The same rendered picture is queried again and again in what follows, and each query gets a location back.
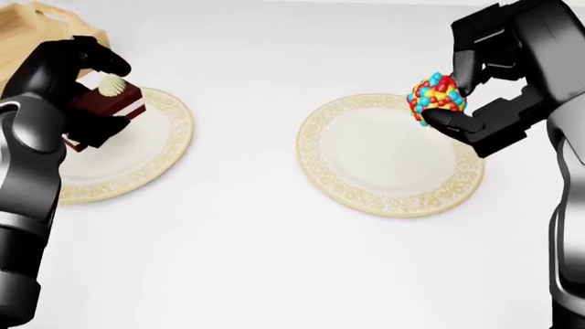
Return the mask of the colourful candy ball dessert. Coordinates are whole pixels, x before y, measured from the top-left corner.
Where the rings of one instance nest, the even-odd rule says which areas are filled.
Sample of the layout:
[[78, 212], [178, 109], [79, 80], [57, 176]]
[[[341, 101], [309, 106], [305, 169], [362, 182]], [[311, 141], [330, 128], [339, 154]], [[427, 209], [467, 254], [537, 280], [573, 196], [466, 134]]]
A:
[[460, 94], [452, 76], [440, 72], [416, 84], [407, 95], [406, 102], [411, 116], [423, 127], [428, 124], [422, 114], [428, 109], [464, 111], [467, 107], [467, 99]]

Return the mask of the white gold-rimmed plate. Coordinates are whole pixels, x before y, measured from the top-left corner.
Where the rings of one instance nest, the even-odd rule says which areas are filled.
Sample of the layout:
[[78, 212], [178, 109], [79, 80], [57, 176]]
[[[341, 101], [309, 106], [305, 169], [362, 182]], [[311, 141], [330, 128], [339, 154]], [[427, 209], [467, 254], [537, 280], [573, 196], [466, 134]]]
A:
[[145, 186], [186, 152], [195, 120], [174, 95], [143, 88], [146, 111], [101, 148], [68, 148], [60, 167], [59, 203], [76, 205], [110, 199]]
[[415, 122], [405, 97], [382, 93], [351, 95], [313, 111], [297, 133], [296, 154], [324, 194], [389, 218], [457, 207], [485, 170], [471, 147]]

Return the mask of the red velvet cake slice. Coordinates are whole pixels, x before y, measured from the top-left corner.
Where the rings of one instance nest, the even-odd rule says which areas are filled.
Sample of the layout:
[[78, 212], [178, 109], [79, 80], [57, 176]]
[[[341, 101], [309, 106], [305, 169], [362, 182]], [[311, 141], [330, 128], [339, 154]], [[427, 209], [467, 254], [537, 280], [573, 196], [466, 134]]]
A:
[[97, 87], [82, 91], [70, 106], [89, 116], [72, 122], [71, 130], [63, 135], [64, 143], [78, 153], [101, 147], [145, 112], [141, 89], [120, 76], [109, 73], [100, 78]]

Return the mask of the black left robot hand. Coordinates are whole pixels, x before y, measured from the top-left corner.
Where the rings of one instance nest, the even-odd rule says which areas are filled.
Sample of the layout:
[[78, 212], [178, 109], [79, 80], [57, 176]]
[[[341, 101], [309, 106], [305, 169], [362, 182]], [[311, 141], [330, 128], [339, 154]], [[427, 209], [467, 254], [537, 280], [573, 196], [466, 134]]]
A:
[[40, 43], [6, 83], [1, 98], [34, 95], [60, 109], [68, 120], [64, 129], [69, 139], [90, 147], [101, 147], [129, 125], [125, 117], [96, 114], [72, 106], [72, 102], [90, 90], [79, 84], [81, 70], [92, 69], [124, 77], [131, 65], [114, 51], [102, 46], [95, 37]]

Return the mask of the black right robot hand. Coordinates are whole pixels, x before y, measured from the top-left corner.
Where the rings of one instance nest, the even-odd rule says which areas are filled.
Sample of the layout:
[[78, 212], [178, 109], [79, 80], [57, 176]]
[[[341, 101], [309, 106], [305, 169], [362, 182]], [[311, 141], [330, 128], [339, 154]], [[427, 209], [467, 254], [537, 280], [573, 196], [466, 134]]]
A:
[[432, 128], [485, 158], [526, 138], [526, 130], [585, 93], [585, 26], [562, 0], [491, 5], [454, 21], [452, 76], [469, 96], [489, 79], [526, 80], [521, 94], [472, 115], [428, 109]]

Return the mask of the light wooden tray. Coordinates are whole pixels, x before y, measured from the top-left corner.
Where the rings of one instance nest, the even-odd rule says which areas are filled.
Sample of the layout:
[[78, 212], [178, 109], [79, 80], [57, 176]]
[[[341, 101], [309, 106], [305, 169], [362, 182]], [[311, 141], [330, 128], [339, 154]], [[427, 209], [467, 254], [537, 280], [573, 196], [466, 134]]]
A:
[[69, 10], [40, 2], [0, 6], [0, 92], [39, 43], [80, 35], [96, 37], [102, 46], [110, 45], [104, 30]]

